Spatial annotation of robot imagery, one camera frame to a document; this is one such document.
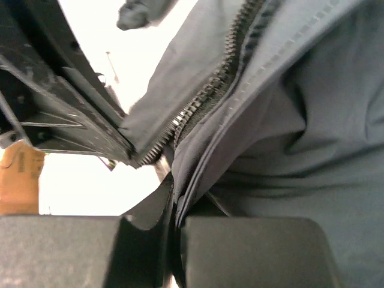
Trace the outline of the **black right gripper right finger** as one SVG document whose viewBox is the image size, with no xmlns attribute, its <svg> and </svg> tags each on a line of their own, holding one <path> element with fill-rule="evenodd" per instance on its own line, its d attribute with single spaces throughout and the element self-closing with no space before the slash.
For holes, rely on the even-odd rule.
<svg viewBox="0 0 384 288">
<path fill-rule="evenodd" d="M 328 239 L 298 217 L 194 214 L 178 201 L 181 287 L 341 287 Z"/>
</svg>

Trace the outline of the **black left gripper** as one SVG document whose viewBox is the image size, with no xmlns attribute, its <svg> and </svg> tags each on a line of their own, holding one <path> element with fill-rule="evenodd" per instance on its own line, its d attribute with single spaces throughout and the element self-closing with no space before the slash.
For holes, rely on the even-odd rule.
<svg viewBox="0 0 384 288">
<path fill-rule="evenodd" d="M 106 91 L 57 1 L 1 2 L 1 147 L 105 157 L 135 168 Z"/>
</svg>

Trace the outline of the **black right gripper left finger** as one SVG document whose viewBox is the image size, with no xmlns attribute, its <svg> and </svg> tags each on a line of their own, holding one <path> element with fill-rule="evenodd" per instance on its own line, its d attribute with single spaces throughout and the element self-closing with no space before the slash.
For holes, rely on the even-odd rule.
<svg viewBox="0 0 384 288">
<path fill-rule="evenodd" d="M 117 217 L 1 217 L 1 286 L 169 287 L 172 182 Z"/>
</svg>

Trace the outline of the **grey gradient zip jacket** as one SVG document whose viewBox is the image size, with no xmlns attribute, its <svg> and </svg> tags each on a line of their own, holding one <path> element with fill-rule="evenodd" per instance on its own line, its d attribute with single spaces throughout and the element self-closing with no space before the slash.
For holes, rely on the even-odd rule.
<svg viewBox="0 0 384 288">
<path fill-rule="evenodd" d="M 382 1 L 198 1 L 119 129 L 169 157 L 177 282 L 184 197 L 310 219 L 342 287 L 383 286 Z"/>
</svg>

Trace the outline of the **brown cardboard box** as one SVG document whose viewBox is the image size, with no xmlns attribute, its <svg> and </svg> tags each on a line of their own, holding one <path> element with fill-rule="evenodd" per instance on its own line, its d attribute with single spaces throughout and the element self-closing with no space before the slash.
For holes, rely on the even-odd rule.
<svg viewBox="0 0 384 288">
<path fill-rule="evenodd" d="M 4 150 L 1 159 L 1 214 L 38 214 L 39 177 L 46 154 L 23 141 Z"/>
</svg>

